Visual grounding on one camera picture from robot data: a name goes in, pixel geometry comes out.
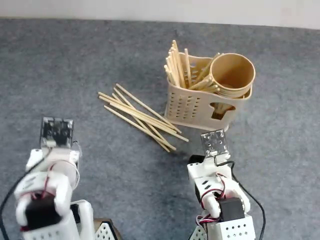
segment perforated basket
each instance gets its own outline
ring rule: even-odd
[[[185,54],[179,53],[184,75]],[[189,56],[191,82],[194,82],[202,69],[211,61],[209,57]],[[168,81],[165,117],[173,124],[213,131],[229,128],[243,104],[251,97],[252,87],[241,98],[226,98],[214,93],[188,90],[174,86]]]

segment white wall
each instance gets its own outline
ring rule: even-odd
[[[1,17],[267,25],[320,29],[320,0],[0,0]]]

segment metal bracket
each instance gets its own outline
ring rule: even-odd
[[[230,154],[223,129],[201,134],[201,141],[205,158],[215,158],[219,155]]]

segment cup rim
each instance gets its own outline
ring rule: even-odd
[[[238,55],[238,56],[246,59],[246,60],[252,65],[252,68],[253,68],[253,77],[252,77],[252,80],[251,80],[246,86],[243,86],[243,87],[240,87],[240,88],[229,88],[229,87],[225,87],[225,86],[221,85],[219,82],[216,81],[214,75],[212,74],[212,66],[213,66],[213,64],[215,63],[215,61],[217,61],[219,58],[221,58],[222,56],[225,56],[225,55]],[[211,75],[211,77],[213,78],[213,81],[219,86],[220,89],[224,89],[224,90],[232,91],[232,92],[237,92],[237,91],[244,90],[244,89],[246,89],[246,88],[249,89],[249,88],[251,87],[251,85],[253,84],[253,82],[254,82],[254,80],[255,80],[255,78],[256,78],[256,68],[255,68],[254,64],[253,64],[247,57],[245,57],[244,55],[239,54],[239,53],[229,52],[229,53],[223,53],[223,54],[219,55],[218,57],[216,57],[216,58],[212,61],[211,65],[210,65],[210,75]]]

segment perforated plastic bracket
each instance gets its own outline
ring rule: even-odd
[[[95,240],[117,240],[108,222],[103,222],[95,233]]]
[[[196,226],[189,240],[207,240],[207,233],[201,226]]]
[[[254,240],[254,222],[250,215],[245,218],[208,224],[209,239],[215,240]]]

